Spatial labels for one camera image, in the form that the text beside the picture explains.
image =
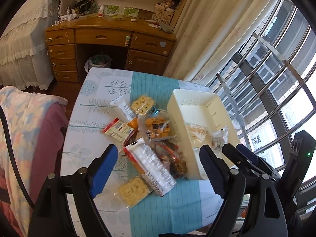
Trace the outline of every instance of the plastic bag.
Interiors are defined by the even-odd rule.
[[[190,123],[186,123],[186,127],[188,129],[194,151],[200,151],[200,148],[204,144],[208,144],[212,147],[210,133],[207,127]]]
[[[224,144],[228,141],[228,126],[225,126],[223,129],[212,133],[212,151],[215,154],[222,152]]]
[[[145,115],[155,105],[155,101],[146,95],[142,95],[131,104],[131,109],[137,115]]]
[[[116,112],[119,114],[119,118],[123,120],[126,124],[134,129],[138,129],[137,118],[134,111],[131,110],[130,106],[124,100],[121,95],[113,101],[110,101],[110,105],[115,106]]]
[[[135,133],[135,129],[116,118],[108,124],[102,132],[112,136],[120,145],[125,146]]]
[[[165,168],[175,178],[186,176],[186,163],[178,147],[168,141],[158,141],[154,144],[154,151]]]
[[[84,64],[84,69],[86,72],[91,68],[107,68],[111,66],[111,57],[107,54],[98,54],[92,57],[89,57],[87,62]]]
[[[167,112],[140,115],[138,127],[142,137],[149,138],[151,141],[162,141],[176,136]]]
[[[160,196],[164,196],[177,184],[143,138],[126,146],[124,152],[145,182]]]
[[[118,189],[118,194],[129,207],[137,205],[146,198],[149,193],[151,193],[151,190],[139,176],[130,179]]]

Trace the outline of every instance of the cardboard box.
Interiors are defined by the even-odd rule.
[[[169,26],[172,17],[172,12],[154,9],[152,20],[156,20],[158,23],[165,23]]]

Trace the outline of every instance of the cracker package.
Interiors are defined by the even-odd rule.
[[[176,136],[167,112],[140,115],[138,126],[141,135],[151,141],[167,140]]]
[[[120,145],[125,146],[131,136],[135,133],[135,129],[116,118],[110,122],[102,132],[112,136]]]
[[[145,115],[155,105],[155,101],[146,95],[142,95],[131,104],[131,109],[137,115]]]
[[[211,137],[207,127],[191,123],[186,123],[186,127],[189,132],[194,151],[200,151],[200,148],[204,144],[208,144],[212,147]]]
[[[130,179],[118,189],[119,195],[129,207],[137,205],[146,198],[150,192],[148,186],[139,176]]]
[[[126,146],[124,152],[141,177],[158,195],[164,196],[177,184],[143,138]]]

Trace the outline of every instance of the white plastic container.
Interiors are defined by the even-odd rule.
[[[210,134],[228,126],[228,143],[240,143],[236,130],[219,96],[209,92],[175,89],[168,102],[167,110],[178,136],[178,146],[186,159],[189,180],[207,180],[200,162],[199,153],[193,151],[185,123],[194,123],[208,128]],[[234,164],[224,155],[221,158],[229,167]]]

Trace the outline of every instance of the wooden desk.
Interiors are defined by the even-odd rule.
[[[112,67],[162,75],[176,37],[131,17],[107,21],[91,14],[46,29],[46,42],[57,81],[83,83],[84,63],[103,52]]]

